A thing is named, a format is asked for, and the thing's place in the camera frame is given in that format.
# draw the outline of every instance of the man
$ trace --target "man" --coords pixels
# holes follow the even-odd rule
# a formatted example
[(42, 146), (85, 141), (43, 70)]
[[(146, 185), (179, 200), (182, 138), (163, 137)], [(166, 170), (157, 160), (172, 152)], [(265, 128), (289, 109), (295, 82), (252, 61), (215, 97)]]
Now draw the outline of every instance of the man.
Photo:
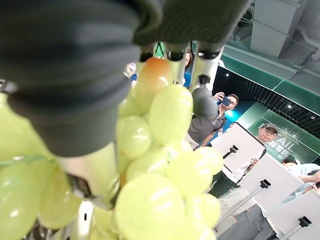
[[(275, 124), (267, 123), (263, 125), (258, 130), (258, 135), (256, 138), (265, 144), (266, 142), (272, 141), (278, 135), (278, 128)], [(222, 167), (222, 170), (214, 175), (213, 183), (216, 182), (212, 189), (209, 191), (209, 194), (219, 198), (226, 192), (228, 192), (231, 188), (237, 186), (237, 183), (242, 179), (243, 175), (245, 174), (246, 170), (250, 170), (253, 168), (256, 163), (263, 157), (266, 153), (266, 149), (263, 152), (260, 152), (257, 156), (253, 159), (248, 160), (243, 166), (238, 168), (234, 172), (230, 172), (225, 166)]]
[[(296, 194), (306, 193), (311, 189), (317, 190), (318, 193), (320, 192), (315, 185), (320, 182), (320, 166), (307, 163), (293, 166), (289, 170), (305, 184), (294, 191), (281, 204), (293, 200)], [(272, 227), (272, 223), (269, 223), (266, 213), (262, 213), (259, 206), (255, 205), (241, 216), (234, 225), (221, 234), (217, 240), (273, 240), (277, 239), (276, 234), (279, 237), (282, 236), (275, 226)]]
[[(223, 92), (216, 93), (213, 98), (217, 101), (222, 101), (225, 94)], [(225, 112), (228, 110), (233, 110), (239, 103), (239, 98), (235, 94), (230, 94), (227, 96), (230, 101), (228, 106), (221, 103), (218, 107), (218, 117), (204, 118), (195, 117), (192, 119), (189, 130), (185, 136), (185, 140), (191, 145), (193, 149), (198, 147), (206, 146), (216, 132), (218, 132), (226, 123)]]
[[(281, 163), (286, 169), (289, 169), (293, 166), (298, 165), (296, 160), (293, 159), (283, 159), (282, 163)], [(235, 204), (239, 203), (240, 201), (242, 201), (243, 199), (245, 199), (248, 196), (248, 192), (246, 190), (244, 190), (241, 186), (235, 188), (234, 190), (232, 190), (231, 192), (229, 192), (228, 195), (225, 195), (221, 198), (218, 199), (219, 203), (220, 203), (220, 217), (223, 217), (226, 212)], [(234, 212), (232, 215), (236, 216), (240, 213), (242, 213), (243, 211), (251, 208), (252, 206), (254, 206), (256, 204), (256, 202), (252, 199), (250, 199), (245, 205), (243, 205), (242, 207), (240, 207), (236, 212)]]

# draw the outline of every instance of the white shirt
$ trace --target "white shirt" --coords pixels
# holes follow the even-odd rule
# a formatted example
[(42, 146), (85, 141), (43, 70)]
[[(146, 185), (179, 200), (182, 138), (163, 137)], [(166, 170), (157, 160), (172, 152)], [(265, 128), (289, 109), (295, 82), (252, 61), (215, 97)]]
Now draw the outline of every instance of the white shirt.
[[(254, 158), (255, 159), (260, 159), (262, 156), (262, 153), (264, 151), (262, 150), (261, 152), (259, 152)], [(239, 180), (242, 178), (242, 176), (245, 174), (245, 171), (247, 170), (247, 168), (251, 165), (252, 160), (248, 160), (244, 165), (242, 165), (241, 167), (239, 167), (236, 171), (234, 172), (230, 172), (224, 165), (222, 166), (222, 172), (228, 177), (228, 179), (230, 179), (232, 182), (234, 182), (235, 184), (237, 182), (239, 182)]]

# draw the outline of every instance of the man in cap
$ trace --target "man in cap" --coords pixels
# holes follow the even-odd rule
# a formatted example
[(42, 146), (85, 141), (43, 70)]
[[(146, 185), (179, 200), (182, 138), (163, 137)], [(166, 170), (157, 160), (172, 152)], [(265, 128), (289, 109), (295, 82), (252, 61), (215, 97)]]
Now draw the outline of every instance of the man in cap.
[[(256, 138), (260, 142), (265, 144), (274, 140), (277, 135), (277, 126), (273, 123), (266, 123), (265, 125), (259, 128)], [(220, 196), (228, 192), (230, 189), (234, 188), (237, 185), (237, 183), (242, 179), (246, 170), (250, 170), (251, 168), (253, 168), (257, 164), (259, 159), (261, 159), (266, 152), (266, 149), (264, 149), (262, 152), (259, 152), (257, 156), (255, 156), (251, 160), (248, 160), (243, 166), (241, 166), (234, 172), (230, 172), (225, 166), (223, 166), (222, 170), (218, 174), (214, 175), (212, 182), (216, 183), (209, 191), (209, 194), (215, 196), (216, 198), (219, 198)]]

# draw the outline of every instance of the grape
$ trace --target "grape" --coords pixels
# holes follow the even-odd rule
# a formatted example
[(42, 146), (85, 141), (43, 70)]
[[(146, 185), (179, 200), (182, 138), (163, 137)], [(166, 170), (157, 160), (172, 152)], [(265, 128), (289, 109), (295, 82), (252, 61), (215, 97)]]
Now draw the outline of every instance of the grape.
[(142, 115), (131, 92), (120, 102), (118, 111), (120, 118)]
[(176, 141), (172, 144), (165, 146), (169, 155), (169, 162), (178, 157), (180, 154), (185, 152), (191, 152), (192, 148), (185, 140)]
[(43, 159), (43, 160), (36, 160), (30, 163), (33, 171), (35, 172), (39, 188), (41, 192), (43, 188), (47, 184), (49, 177), (53, 173), (53, 171), (58, 167), (58, 164), (55, 160), (52, 159)]
[(66, 174), (57, 167), (45, 185), (38, 220), (48, 229), (60, 229), (74, 219), (81, 201), (70, 189)]
[(216, 175), (221, 171), (221, 168), (224, 165), (224, 159), (220, 152), (217, 149), (209, 146), (199, 147), (195, 150), (197, 153), (200, 153), (205, 157), (210, 163), (210, 168), (212, 171), (212, 175)]
[(126, 158), (125, 156), (118, 154), (118, 172), (122, 174), (125, 172), (129, 166), (130, 160)]
[(151, 134), (162, 145), (184, 139), (192, 119), (193, 99), (183, 86), (172, 84), (160, 91), (149, 113)]
[(138, 116), (129, 116), (118, 120), (116, 125), (118, 153), (129, 159), (144, 154), (151, 144), (148, 124)]
[(0, 161), (32, 154), (48, 156), (48, 150), (26, 118), (15, 114), (0, 93)]
[(145, 154), (135, 159), (126, 171), (126, 181), (145, 173), (163, 175), (168, 165), (168, 153), (164, 148), (151, 148)]
[(19, 162), (0, 172), (0, 235), (3, 240), (22, 239), (34, 225), (41, 192), (32, 168)]
[(96, 206), (93, 210), (93, 219), (97, 231), (102, 236), (112, 238), (117, 237), (117, 235), (111, 229), (112, 221), (114, 221), (112, 210), (104, 210)]
[(93, 229), (90, 234), (90, 240), (118, 240), (117, 236), (102, 235), (98, 229)]
[(166, 168), (166, 177), (183, 197), (204, 193), (213, 179), (208, 161), (194, 151), (185, 152), (170, 162)]
[(217, 223), (220, 215), (220, 204), (211, 194), (200, 194), (185, 200), (185, 215), (204, 221), (210, 228)]
[(216, 237), (204, 222), (186, 216), (174, 240), (216, 240)]
[(133, 97), (143, 114), (149, 111), (156, 94), (173, 83), (170, 63), (150, 57), (139, 72), (138, 81), (132, 89)]
[(165, 177), (146, 173), (128, 182), (115, 205), (120, 235), (129, 240), (171, 239), (184, 219), (184, 202)]

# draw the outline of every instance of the person holding phone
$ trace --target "person holding phone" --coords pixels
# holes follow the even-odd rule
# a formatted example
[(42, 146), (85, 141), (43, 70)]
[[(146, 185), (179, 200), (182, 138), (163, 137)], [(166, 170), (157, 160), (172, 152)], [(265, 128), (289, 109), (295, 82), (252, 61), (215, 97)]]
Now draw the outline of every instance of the person holding phone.
[(219, 103), (218, 117), (215, 119), (205, 117), (195, 117), (192, 119), (185, 140), (193, 149), (206, 146), (225, 124), (225, 112), (233, 110), (239, 103), (239, 98), (235, 94), (225, 96), (223, 92), (218, 92), (213, 96)]

